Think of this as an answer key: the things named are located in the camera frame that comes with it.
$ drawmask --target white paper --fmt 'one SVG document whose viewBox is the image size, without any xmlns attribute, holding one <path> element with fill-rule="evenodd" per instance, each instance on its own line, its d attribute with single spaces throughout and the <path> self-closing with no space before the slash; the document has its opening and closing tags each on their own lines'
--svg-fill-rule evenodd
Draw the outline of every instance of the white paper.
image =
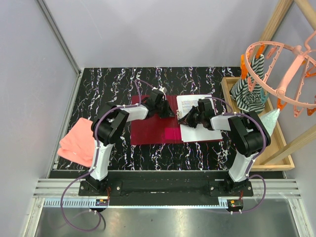
<svg viewBox="0 0 316 237">
<path fill-rule="evenodd" d="M 198 100 L 210 95 L 179 95 L 177 96 L 178 110 L 184 117 L 192 108 L 198 106 Z M 221 131 L 210 131 L 198 124 L 196 128 L 180 125 L 181 138 L 183 142 L 222 140 Z"/>
</svg>

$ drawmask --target pink towel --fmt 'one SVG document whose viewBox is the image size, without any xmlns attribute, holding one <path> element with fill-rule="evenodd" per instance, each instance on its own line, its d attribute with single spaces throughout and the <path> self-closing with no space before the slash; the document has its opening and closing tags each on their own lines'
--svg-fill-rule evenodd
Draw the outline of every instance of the pink towel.
<svg viewBox="0 0 316 237">
<path fill-rule="evenodd" d="M 91 167 L 94 154 L 92 121 L 79 118 L 78 122 L 59 142 L 57 154 L 72 162 Z"/>
</svg>

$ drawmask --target silver floor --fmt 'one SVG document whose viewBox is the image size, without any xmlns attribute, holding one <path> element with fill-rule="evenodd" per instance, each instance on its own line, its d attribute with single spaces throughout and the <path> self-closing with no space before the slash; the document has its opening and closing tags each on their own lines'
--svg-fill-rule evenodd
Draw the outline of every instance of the silver floor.
<svg viewBox="0 0 316 237">
<path fill-rule="evenodd" d="M 245 209 L 256 204 L 245 200 Z M 69 219 L 82 211 L 65 209 Z M 69 226 L 59 208 L 44 208 L 37 237 L 298 237 L 288 202 L 267 199 L 255 211 L 245 214 L 217 214 L 202 209 L 114 209 L 102 212 L 102 223 L 92 233 L 82 233 Z M 85 213 L 71 222 L 80 228 L 93 228 L 98 217 Z"/>
</svg>

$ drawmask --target gray wall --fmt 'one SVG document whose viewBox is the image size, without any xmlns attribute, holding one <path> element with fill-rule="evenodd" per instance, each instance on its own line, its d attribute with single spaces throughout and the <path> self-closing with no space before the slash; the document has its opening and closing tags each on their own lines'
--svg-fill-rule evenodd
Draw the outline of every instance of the gray wall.
<svg viewBox="0 0 316 237">
<path fill-rule="evenodd" d="M 0 230 L 17 237 L 76 76 L 35 0 L 2 0 L 0 32 Z"/>
<path fill-rule="evenodd" d="M 316 9 L 316 1 L 310 1 L 313 3 L 314 9 Z M 294 4 L 290 9 L 288 15 L 283 21 L 279 31 L 274 37 L 274 41 L 284 42 L 289 45 L 303 45 L 305 39 L 313 32 L 313 29 L 306 21 L 305 17 L 300 12 L 300 9 Z M 316 48 L 316 39 L 311 43 L 312 48 Z M 269 83 L 274 88 L 277 87 L 282 76 L 286 72 L 287 68 L 294 59 L 292 53 L 281 54 L 278 59 L 274 73 L 269 78 Z M 287 94 L 291 97 L 294 96 L 297 85 L 300 79 L 300 74 L 292 80 L 288 87 Z M 300 101 L 312 103 L 314 96 L 316 95 L 316 81 L 315 78 L 305 80 L 305 85 L 300 96 Z M 277 105 L 277 99 L 271 98 L 273 106 Z M 280 126 L 284 133 L 287 142 L 295 139 L 299 134 L 303 133 L 316 123 L 316 114 L 307 116 L 306 110 L 298 118 L 293 116 L 293 106 L 287 105 L 281 112 L 279 117 Z M 316 140 L 306 145 L 304 148 L 292 154 L 295 163 L 295 169 L 288 172 L 290 178 L 297 180 L 299 189 L 302 193 L 305 208 L 310 219 L 310 223 L 313 225 L 314 233 L 316 234 L 316 208 L 315 208 L 315 195 L 316 195 Z"/>
<path fill-rule="evenodd" d="M 238 66 L 277 0 L 46 0 L 80 67 Z"/>
</svg>

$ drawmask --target black and white striped fabric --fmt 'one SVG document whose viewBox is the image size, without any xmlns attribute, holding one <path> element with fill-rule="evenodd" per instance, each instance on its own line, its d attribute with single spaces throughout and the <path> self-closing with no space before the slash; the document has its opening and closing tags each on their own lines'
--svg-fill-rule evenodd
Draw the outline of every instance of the black and white striped fabric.
<svg viewBox="0 0 316 237">
<path fill-rule="evenodd" d="M 251 68 L 260 79 L 263 79 L 264 77 L 264 61 L 265 57 L 261 54 L 258 59 L 253 57 L 251 62 Z M 259 84 L 256 84 L 253 91 L 250 92 L 248 90 L 248 77 L 251 77 L 249 73 L 245 80 L 240 78 L 237 83 L 233 85 L 231 89 L 231 98 L 236 101 L 238 108 L 242 112 L 255 111 L 259 114 L 265 107 L 265 104 L 261 100 L 261 91 L 263 91 L 263 88 Z"/>
</svg>

